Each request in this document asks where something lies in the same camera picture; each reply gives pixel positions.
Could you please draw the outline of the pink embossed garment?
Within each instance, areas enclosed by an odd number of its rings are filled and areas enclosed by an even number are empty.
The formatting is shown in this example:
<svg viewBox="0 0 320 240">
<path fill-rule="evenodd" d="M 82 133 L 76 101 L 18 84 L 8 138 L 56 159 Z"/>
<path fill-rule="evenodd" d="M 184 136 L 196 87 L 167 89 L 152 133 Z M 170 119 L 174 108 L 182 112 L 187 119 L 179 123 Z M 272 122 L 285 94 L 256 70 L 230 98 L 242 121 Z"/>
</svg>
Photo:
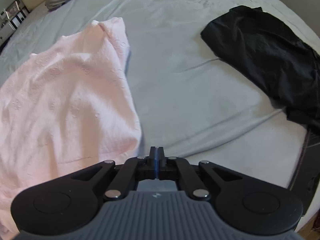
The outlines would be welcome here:
<svg viewBox="0 0 320 240">
<path fill-rule="evenodd" d="M 122 18 L 93 21 L 31 54 L 1 87 L 1 239 L 24 189 L 104 160 L 135 157 L 142 138 L 125 70 Z"/>
</svg>

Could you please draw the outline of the grey bed sheet mattress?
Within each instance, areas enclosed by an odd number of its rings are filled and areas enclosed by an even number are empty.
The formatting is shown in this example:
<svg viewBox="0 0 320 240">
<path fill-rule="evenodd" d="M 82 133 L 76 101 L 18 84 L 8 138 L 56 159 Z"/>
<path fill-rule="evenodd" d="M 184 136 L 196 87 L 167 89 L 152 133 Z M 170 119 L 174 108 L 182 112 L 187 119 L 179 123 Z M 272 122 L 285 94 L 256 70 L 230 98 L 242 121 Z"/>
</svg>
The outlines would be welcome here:
<svg viewBox="0 0 320 240">
<path fill-rule="evenodd" d="M 71 0 L 56 11 L 44 5 L 33 10 L 1 54 L 1 81 L 60 36 L 93 20 L 121 17 L 131 47 L 126 73 L 142 124 L 142 152 L 162 146 L 167 155 L 209 160 L 287 187 L 305 128 L 287 120 L 200 37 L 211 20 L 239 5 L 262 8 L 319 50 L 319 37 L 279 0 Z"/>
</svg>

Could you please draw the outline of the small black garment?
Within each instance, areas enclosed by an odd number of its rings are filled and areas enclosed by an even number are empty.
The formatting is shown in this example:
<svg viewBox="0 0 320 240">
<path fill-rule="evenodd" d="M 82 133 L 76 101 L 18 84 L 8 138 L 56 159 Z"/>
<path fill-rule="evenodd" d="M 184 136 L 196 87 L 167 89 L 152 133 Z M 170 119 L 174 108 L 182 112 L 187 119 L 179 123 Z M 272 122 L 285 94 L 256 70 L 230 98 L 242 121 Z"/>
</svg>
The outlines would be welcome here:
<svg viewBox="0 0 320 240">
<path fill-rule="evenodd" d="M 319 133 L 319 55 L 281 20 L 244 5 L 210 21 L 201 38 L 222 61 Z"/>
</svg>

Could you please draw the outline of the white left nightstand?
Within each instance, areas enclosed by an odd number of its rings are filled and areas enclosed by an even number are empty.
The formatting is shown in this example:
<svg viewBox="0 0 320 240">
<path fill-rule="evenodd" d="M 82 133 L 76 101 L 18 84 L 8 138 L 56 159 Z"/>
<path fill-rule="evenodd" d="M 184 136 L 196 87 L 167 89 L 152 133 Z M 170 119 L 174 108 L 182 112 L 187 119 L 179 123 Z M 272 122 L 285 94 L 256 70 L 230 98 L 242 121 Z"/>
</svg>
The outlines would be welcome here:
<svg viewBox="0 0 320 240">
<path fill-rule="evenodd" d="M 7 44 L 9 38 L 13 35 L 13 33 L 28 15 L 29 10 L 26 7 L 23 7 L 11 20 L 1 24 L 1 47 Z"/>
</svg>

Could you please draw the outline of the framed photo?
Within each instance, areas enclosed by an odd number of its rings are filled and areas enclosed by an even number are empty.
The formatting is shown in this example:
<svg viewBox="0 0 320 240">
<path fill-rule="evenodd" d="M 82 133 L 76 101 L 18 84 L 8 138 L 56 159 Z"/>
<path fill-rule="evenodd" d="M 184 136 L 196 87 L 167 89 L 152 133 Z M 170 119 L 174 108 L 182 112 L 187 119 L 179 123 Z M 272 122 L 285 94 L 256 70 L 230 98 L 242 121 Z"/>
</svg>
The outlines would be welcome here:
<svg viewBox="0 0 320 240">
<path fill-rule="evenodd" d="M 13 18 L 15 15 L 17 15 L 20 12 L 20 6 L 19 1 L 15 0 L 11 5 L 7 7 L 7 9 L 4 10 L 5 15 L 7 19 Z"/>
</svg>

